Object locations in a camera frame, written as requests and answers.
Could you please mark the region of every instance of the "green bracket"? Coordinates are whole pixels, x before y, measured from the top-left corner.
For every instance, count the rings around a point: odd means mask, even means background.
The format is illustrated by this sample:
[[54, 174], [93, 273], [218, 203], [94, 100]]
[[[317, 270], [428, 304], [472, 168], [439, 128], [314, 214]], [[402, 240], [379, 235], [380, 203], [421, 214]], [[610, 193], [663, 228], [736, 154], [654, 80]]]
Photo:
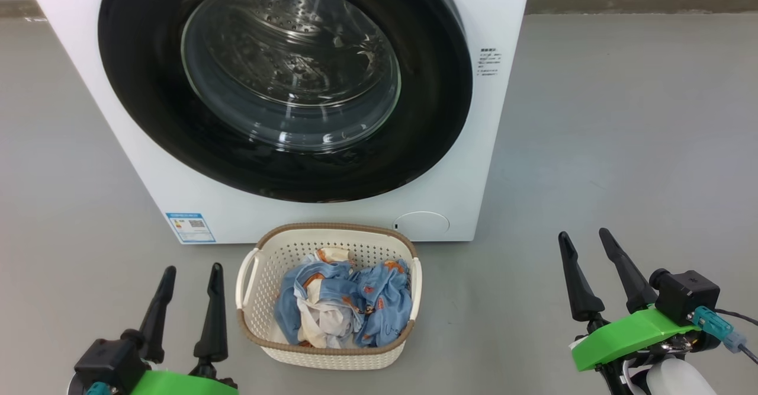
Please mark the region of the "green bracket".
[[171, 371], [146, 371], [132, 395], [239, 395], [239, 392], [211, 379]]
[[691, 330], [699, 329], [694, 325], [679, 327], [657, 309], [645, 309], [593, 331], [571, 350], [571, 356], [579, 371], [592, 370], [596, 365]]

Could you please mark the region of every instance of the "washing machine door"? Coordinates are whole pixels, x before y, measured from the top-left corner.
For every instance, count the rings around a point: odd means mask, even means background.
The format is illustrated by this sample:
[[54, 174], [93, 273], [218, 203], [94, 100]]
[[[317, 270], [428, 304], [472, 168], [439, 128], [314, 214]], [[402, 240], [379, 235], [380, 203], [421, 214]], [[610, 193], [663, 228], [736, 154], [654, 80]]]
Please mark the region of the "washing machine door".
[[103, 0], [98, 36], [160, 147], [271, 198], [396, 189], [449, 150], [471, 101], [450, 0]]

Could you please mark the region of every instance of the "blue garment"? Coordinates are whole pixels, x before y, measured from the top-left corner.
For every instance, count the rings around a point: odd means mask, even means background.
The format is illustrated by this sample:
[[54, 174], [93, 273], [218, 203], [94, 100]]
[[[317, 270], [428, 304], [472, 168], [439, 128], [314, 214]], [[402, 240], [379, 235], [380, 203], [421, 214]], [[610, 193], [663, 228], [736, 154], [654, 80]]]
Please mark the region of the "blue garment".
[[387, 261], [355, 272], [351, 281], [365, 298], [363, 328], [355, 335], [358, 346], [386, 346], [400, 336], [411, 319], [408, 265], [404, 260]]
[[274, 318], [290, 344], [300, 343], [297, 337], [297, 331], [300, 330], [300, 311], [297, 308], [295, 289], [305, 296], [303, 285], [315, 274], [321, 274], [327, 280], [330, 278], [348, 280], [350, 263], [317, 261], [296, 266], [284, 274], [279, 298], [274, 305]]

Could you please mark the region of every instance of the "white plastic basket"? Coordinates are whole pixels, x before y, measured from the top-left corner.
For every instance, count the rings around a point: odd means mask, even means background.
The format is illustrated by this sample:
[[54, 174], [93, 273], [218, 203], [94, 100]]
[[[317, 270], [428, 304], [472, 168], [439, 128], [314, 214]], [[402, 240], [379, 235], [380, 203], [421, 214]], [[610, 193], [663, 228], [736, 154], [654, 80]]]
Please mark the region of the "white plastic basket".
[[[321, 247], [348, 249], [356, 270], [386, 260], [406, 261], [413, 306], [411, 319], [396, 341], [379, 348], [319, 349], [271, 339], [271, 326], [275, 325], [274, 303], [282, 277], [299, 265], [305, 255]], [[332, 370], [374, 370], [395, 362], [419, 314], [421, 297], [422, 265], [413, 244], [405, 236], [384, 228], [346, 223], [296, 223], [267, 233], [239, 268], [235, 292], [239, 326], [269, 357], [288, 364]]]

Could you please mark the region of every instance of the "white garment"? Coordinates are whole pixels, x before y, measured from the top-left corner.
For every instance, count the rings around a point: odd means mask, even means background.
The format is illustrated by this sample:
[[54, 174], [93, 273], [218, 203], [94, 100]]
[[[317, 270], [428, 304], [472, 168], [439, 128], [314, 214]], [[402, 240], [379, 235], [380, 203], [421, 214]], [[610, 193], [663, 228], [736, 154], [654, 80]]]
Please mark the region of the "white garment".
[[297, 308], [300, 309], [301, 341], [309, 341], [316, 348], [343, 347], [345, 337], [352, 333], [352, 307], [341, 301], [321, 301], [319, 298], [323, 280], [314, 280], [308, 285], [308, 297], [302, 298], [295, 290]]

